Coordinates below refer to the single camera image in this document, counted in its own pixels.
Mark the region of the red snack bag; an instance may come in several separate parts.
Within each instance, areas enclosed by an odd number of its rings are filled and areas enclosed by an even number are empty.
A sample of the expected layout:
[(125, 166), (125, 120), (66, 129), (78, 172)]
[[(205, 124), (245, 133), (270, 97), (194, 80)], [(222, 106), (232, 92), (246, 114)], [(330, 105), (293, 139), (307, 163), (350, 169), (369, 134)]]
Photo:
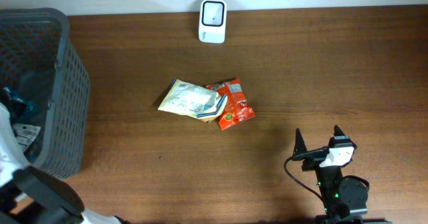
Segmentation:
[(227, 103), (220, 115), (219, 127), (225, 130), (255, 117), (253, 108), (248, 106), (247, 98), (241, 88), (241, 80), (234, 79), (220, 84), (206, 85), (207, 89), (227, 96)]

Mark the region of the cream and blue snack bag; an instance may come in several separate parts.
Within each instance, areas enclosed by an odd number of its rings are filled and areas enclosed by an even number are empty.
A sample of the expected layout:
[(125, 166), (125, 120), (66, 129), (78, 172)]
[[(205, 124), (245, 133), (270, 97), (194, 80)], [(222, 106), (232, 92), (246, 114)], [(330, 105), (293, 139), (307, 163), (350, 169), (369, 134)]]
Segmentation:
[(158, 110), (211, 122), (223, 113), (227, 100), (227, 94), (174, 79)]

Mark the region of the teal mouthwash bottle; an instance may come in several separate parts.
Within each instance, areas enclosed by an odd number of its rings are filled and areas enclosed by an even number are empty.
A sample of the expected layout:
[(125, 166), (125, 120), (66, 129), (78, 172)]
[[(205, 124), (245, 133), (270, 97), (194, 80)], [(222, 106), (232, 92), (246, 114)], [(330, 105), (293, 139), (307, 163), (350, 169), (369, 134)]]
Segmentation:
[(1, 103), (9, 111), (9, 119), (12, 124), (23, 122), (37, 112), (34, 102), (24, 99), (17, 91), (9, 87), (1, 88)]

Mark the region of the silver foil snack packet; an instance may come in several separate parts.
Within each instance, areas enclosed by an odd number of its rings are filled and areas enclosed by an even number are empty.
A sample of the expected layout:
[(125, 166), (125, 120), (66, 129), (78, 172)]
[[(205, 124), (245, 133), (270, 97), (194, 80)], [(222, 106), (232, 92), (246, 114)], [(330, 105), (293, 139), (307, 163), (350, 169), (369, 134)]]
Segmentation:
[(17, 143), (23, 152), (32, 145), (41, 130), (39, 126), (19, 123), (14, 124), (12, 129), (14, 131), (15, 138), (17, 139)]

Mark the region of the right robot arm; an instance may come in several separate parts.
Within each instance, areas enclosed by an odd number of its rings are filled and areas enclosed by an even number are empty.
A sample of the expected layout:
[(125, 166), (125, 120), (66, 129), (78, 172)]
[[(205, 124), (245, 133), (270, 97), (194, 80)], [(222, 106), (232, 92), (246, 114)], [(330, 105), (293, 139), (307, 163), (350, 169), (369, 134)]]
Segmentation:
[(369, 182), (353, 175), (344, 176), (342, 168), (352, 162), (357, 149), (350, 137), (339, 126), (327, 146), (308, 150), (299, 129), (296, 130), (292, 161), (301, 161), (303, 171), (316, 173), (320, 190), (316, 196), (324, 206), (323, 215), (315, 217), (316, 223), (362, 223), (368, 211)]

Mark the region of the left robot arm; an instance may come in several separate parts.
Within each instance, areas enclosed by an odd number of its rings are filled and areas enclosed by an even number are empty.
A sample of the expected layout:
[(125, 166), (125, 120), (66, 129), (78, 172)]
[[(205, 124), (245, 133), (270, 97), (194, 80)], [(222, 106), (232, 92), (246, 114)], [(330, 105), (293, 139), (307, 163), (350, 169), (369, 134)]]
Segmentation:
[(75, 224), (125, 224), (117, 216), (105, 216), (85, 208), (67, 183), (25, 163), (1, 105), (1, 222)]

